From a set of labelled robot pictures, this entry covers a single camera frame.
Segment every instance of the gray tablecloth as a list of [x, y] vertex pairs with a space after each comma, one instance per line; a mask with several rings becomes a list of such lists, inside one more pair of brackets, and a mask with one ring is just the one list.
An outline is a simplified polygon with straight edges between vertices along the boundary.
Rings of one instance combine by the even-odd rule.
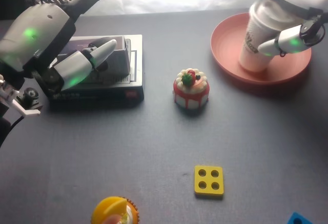
[[[42, 95], [41, 116], [24, 119], [0, 149], [0, 222], [89, 223], [99, 201], [118, 195], [145, 224], [277, 224], [294, 211], [328, 223], [328, 38], [293, 92], [254, 95], [210, 50], [215, 26], [240, 12], [80, 18], [76, 36], [143, 35], [145, 100], [53, 111]], [[173, 103], [173, 80], [189, 67], [211, 86], [200, 115]], [[222, 200], [195, 197], [195, 165], [223, 167]]]

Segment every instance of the yellow square toy block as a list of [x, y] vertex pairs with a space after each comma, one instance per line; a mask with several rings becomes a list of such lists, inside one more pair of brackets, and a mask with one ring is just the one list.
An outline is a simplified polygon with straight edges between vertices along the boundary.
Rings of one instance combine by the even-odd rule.
[[195, 166], [195, 193], [199, 195], [222, 196], [222, 167]]

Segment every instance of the robotic hand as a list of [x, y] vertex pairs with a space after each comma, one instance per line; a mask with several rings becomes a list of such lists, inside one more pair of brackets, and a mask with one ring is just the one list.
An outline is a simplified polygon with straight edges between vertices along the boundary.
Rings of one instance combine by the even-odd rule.
[[28, 8], [0, 40], [0, 146], [16, 125], [9, 130], [3, 126], [3, 110], [8, 109], [5, 104], [22, 117], [40, 114], [34, 89], [19, 94], [24, 78], [35, 78], [44, 93], [51, 96], [80, 83], [115, 50], [115, 40], [95, 41], [49, 68], [73, 36], [76, 20], [97, 1], [27, 0]]
[[328, 0], [273, 0], [281, 8], [303, 19], [303, 24], [280, 32], [280, 34], [258, 47], [265, 55], [285, 56], [287, 53], [304, 51], [325, 36], [323, 24], [328, 22]]

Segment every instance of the white plastic lid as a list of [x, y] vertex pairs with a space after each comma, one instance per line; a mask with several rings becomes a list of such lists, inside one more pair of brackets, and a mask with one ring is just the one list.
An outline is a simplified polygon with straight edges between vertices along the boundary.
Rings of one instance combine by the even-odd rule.
[[268, 28], [281, 31], [302, 23], [302, 19], [284, 11], [276, 2], [259, 0], [250, 8], [250, 16]]

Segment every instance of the white paper cup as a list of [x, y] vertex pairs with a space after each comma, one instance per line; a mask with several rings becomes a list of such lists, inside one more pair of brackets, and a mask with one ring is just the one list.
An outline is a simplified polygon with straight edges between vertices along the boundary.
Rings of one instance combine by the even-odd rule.
[[259, 45], [275, 38], [282, 30], [300, 24], [301, 19], [283, 11], [277, 3], [270, 0], [255, 2], [249, 14], [250, 20], [239, 63], [248, 71], [261, 72], [274, 56], [259, 53]]

